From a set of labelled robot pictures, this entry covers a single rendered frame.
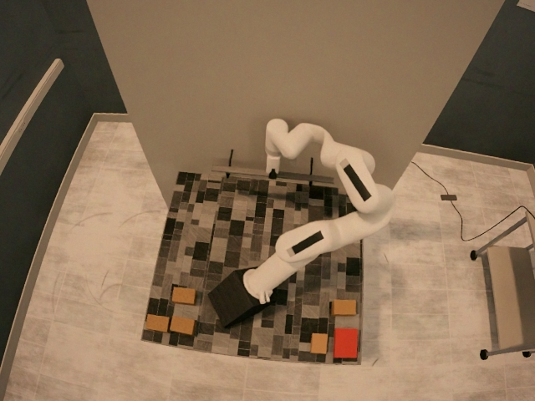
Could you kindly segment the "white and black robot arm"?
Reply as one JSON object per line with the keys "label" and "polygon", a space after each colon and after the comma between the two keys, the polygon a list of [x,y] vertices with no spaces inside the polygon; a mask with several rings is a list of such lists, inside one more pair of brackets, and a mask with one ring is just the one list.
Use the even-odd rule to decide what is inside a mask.
{"label": "white and black robot arm", "polygon": [[276,243],[276,253],[256,271],[249,270],[243,277],[246,289],[255,298],[260,297],[261,304],[270,302],[273,288],[314,260],[316,255],[372,236],[390,222],[395,212],[393,191],[375,184],[371,177],[375,170],[371,154],[334,142],[325,129],[314,124],[299,124],[289,134],[287,123],[281,119],[267,124],[266,152],[275,157],[287,157],[290,165],[297,164],[296,157],[312,141],[323,145],[320,156],[323,166],[332,170],[338,168],[344,188],[358,211],[335,220],[314,221],[282,234]]}

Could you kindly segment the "beige wall panel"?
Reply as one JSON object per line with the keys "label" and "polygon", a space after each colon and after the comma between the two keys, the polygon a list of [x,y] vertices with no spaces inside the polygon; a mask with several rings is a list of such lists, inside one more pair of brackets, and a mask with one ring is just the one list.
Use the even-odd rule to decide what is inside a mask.
{"label": "beige wall panel", "polygon": [[505,0],[86,0],[167,208],[178,171],[265,170],[325,129],[393,190]]}

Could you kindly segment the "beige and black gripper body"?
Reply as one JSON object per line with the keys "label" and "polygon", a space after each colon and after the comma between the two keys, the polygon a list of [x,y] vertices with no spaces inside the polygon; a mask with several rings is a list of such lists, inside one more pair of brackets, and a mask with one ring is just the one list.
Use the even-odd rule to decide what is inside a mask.
{"label": "beige and black gripper body", "polygon": [[271,155],[269,155],[267,153],[267,168],[266,168],[266,172],[268,174],[271,172],[272,169],[275,169],[276,174],[278,174],[280,163],[281,163],[281,158],[280,158],[280,156],[275,157],[275,156],[271,156]]}

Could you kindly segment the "red rectangular block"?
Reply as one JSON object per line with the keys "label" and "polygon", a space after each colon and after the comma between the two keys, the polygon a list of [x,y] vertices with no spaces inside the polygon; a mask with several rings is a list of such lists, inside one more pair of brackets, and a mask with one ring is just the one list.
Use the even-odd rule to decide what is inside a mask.
{"label": "red rectangular block", "polygon": [[357,330],[334,329],[334,358],[357,358]]}

